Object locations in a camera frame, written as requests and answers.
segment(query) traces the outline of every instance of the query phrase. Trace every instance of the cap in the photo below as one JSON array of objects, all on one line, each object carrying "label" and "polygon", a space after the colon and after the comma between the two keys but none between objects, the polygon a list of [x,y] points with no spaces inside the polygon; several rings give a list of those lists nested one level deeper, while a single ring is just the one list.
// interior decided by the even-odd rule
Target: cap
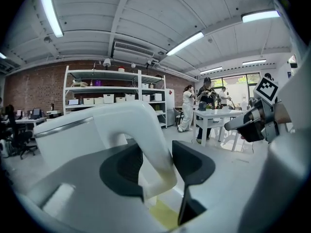
[{"label": "cap", "polygon": [[211,82],[209,77],[204,78],[204,83],[206,83],[206,82]]}]

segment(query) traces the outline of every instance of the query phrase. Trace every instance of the air conditioner unit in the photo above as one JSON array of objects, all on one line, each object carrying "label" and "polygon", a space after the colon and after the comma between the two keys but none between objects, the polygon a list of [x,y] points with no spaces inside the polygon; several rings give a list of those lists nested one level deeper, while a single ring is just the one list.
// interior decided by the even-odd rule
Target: air conditioner unit
[{"label": "air conditioner unit", "polygon": [[135,45],[131,45],[128,43],[123,43],[123,42],[115,42],[114,45],[114,51],[124,51],[124,52],[130,52],[130,53],[134,53],[134,54],[138,54],[138,55],[143,55],[149,58],[153,58],[154,56],[154,52],[141,48],[141,47],[137,47]]},{"label": "air conditioner unit", "polygon": [[134,54],[131,52],[114,50],[113,59],[122,60],[122,61],[140,64],[140,65],[145,65],[147,61],[150,60],[150,57]]}]

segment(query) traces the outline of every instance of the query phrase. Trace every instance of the desk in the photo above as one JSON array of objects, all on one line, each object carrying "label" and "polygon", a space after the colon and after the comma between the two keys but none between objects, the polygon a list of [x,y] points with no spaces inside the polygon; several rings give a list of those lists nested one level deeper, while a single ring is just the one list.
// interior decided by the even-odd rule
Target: desk
[{"label": "desk", "polygon": [[[236,110],[213,110],[213,114],[211,114],[210,111],[194,111],[193,112],[193,125],[196,127],[196,125],[198,125],[200,128],[202,128],[203,130],[203,134],[202,134],[202,143],[201,145],[203,147],[205,147],[206,144],[206,134],[207,134],[207,128],[220,128],[220,132],[219,132],[219,138],[218,141],[220,141],[221,139],[221,135],[222,135],[222,131],[223,131],[223,127],[225,124],[225,118],[226,117],[237,117],[241,114],[243,114],[243,111],[236,111]],[[203,118],[203,120],[197,120],[196,116],[199,116],[201,118]],[[211,125],[208,125],[208,120],[209,119],[214,119],[214,118],[221,118],[221,121],[218,123],[212,123]],[[195,142],[196,140],[196,130],[195,127],[193,129],[193,142]],[[235,146],[237,144],[238,141],[238,134],[236,134],[235,139],[234,139],[234,143],[233,143],[233,147],[232,147],[232,151],[234,151]]]},{"label": "desk", "polygon": [[15,120],[15,122],[17,124],[33,124],[34,127],[37,126],[37,123],[42,123],[42,122],[45,122],[47,120],[46,117],[42,117],[42,118],[39,118],[39,119],[20,119],[20,120]]},{"label": "desk", "polygon": [[[193,110],[197,110],[198,108],[199,108],[199,106],[198,106],[198,105],[195,105],[195,106],[193,107]],[[180,110],[182,110],[183,107],[182,107],[182,106],[175,106],[175,109],[180,109]]]}]

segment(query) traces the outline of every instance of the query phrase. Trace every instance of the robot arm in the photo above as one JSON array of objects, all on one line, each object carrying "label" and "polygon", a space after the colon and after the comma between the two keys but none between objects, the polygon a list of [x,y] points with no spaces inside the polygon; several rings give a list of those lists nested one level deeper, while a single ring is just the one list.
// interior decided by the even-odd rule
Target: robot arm
[{"label": "robot arm", "polygon": [[279,135],[278,123],[290,122],[284,106],[274,104],[277,90],[277,84],[263,77],[254,89],[253,107],[226,123],[225,129],[238,130],[248,142],[272,142]]}]

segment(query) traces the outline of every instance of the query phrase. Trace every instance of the potted plant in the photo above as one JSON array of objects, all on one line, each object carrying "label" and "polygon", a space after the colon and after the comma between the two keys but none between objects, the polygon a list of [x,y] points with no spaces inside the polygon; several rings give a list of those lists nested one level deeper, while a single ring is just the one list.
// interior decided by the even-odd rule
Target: potted plant
[{"label": "potted plant", "polygon": [[210,114],[214,114],[215,113],[215,110],[213,110],[213,105],[211,103],[208,103],[206,105],[206,111]]}]

